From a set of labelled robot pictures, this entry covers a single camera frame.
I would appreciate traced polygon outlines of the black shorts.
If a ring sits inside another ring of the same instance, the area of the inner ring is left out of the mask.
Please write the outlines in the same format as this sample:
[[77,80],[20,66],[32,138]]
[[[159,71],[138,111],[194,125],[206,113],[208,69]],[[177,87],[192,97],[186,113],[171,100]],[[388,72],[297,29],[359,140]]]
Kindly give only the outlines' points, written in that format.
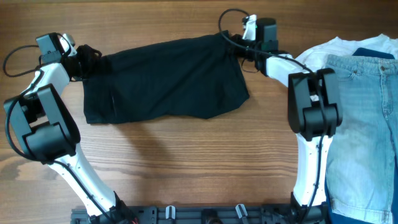
[[219,34],[105,55],[87,75],[83,112],[89,124],[165,115],[209,119],[249,98],[238,60]]

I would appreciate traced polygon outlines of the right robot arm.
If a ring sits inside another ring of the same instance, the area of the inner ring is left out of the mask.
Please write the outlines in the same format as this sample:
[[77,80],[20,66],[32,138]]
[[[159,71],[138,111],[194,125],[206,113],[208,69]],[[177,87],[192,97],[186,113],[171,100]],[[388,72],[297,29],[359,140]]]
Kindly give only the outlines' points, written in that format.
[[326,159],[343,110],[335,72],[313,71],[279,50],[273,18],[242,19],[243,35],[228,38],[243,60],[288,88],[288,122],[298,144],[297,179],[290,203],[265,209],[267,223],[329,223],[325,192]]

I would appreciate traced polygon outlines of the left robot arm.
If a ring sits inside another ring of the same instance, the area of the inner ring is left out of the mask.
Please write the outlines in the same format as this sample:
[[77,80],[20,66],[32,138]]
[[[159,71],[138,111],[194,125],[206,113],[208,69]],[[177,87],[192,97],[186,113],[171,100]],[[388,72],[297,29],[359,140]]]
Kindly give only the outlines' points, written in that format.
[[94,171],[80,132],[60,95],[76,74],[74,40],[56,32],[36,38],[39,65],[31,84],[4,102],[5,134],[20,156],[49,166],[84,203],[88,223],[138,223],[137,215]]

